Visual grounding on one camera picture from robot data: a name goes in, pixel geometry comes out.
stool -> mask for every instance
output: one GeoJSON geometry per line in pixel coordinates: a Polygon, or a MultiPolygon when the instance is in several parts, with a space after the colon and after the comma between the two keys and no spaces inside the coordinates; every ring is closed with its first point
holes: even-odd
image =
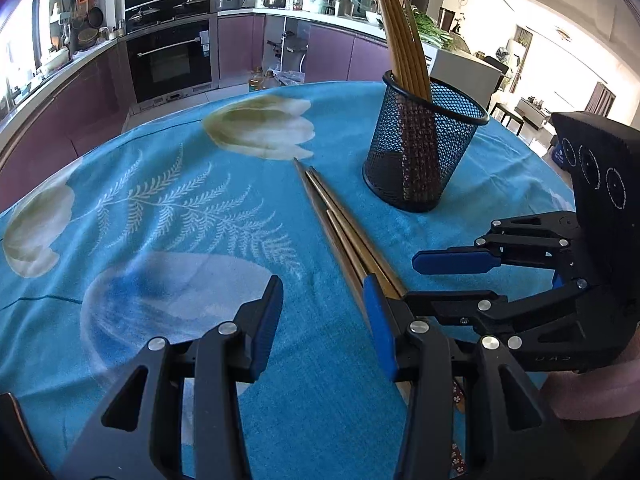
{"type": "Polygon", "coordinates": [[[503,116],[502,119],[500,120],[500,124],[502,124],[502,126],[504,126],[504,119],[506,117],[509,118],[509,121],[507,121],[507,125],[505,126],[506,128],[509,127],[509,124],[511,124],[511,121],[516,121],[520,127],[518,128],[518,132],[516,133],[516,137],[520,136],[520,132],[522,131],[522,127],[524,126],[524,119],[521,117],[521,115],[517,114],[516,112],[509,110],[505,105],[503,105],[502,103],[496,103],[494,106],[494,109],[491,110],[491,116],[494,116],[494,112],[495,109],[498,108],[498,110],[503,112],[503,116]]]}

white bowl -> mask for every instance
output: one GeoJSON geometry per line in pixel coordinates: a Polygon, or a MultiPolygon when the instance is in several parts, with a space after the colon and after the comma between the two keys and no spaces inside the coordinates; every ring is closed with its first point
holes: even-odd
{"type": "Polygon", "coordinates": [[[380,22],[382,21],[382,15],[378,14],[377,12],[371,12],[370,10],[368,10],[367,12],[365,12],[365,14],[367,15],[367,21],[371,25],[378,25],[378,20],[380,20],[380,22]]]}

oven window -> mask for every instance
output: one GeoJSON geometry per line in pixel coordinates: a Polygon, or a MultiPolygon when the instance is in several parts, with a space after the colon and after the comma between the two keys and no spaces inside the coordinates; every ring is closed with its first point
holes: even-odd
{"type": "Polygon", "coordinates": [[[154,83],[187,75],[191,72],[187,45],[174,46],[149,56],[151,56],[151,79],[154,83]]]}

oven door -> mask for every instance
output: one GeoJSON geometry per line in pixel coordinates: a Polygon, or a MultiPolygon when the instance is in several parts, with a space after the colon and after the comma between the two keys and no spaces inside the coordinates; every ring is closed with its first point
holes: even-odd
{"type": "Polygon", "coordinates": [[[209,20],[129,40],[127,51],[139,103],[212,81],[209,20]]]}

bundle of chopsticks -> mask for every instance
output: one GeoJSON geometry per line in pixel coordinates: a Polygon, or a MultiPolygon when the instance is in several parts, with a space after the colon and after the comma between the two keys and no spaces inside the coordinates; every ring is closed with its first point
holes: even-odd
{"type": "Polygon", "coordinates": [[[431,101],[431,83],[420,34],[409,0],[378,0],[396,82],[411,94],[431,101]]]}
{"type": "MultiPolygon", "coordinates": [[[[364,279],[375,274],[385,296],[393,300],[400,300],[406,288],[320,174],[312,166],[305,169],[296,158],[293,162],[351,295],[369,325],[362,298],[364,279]]],[[[408,402],[411,385],[398,383],[398,390],[408,402]]]]}

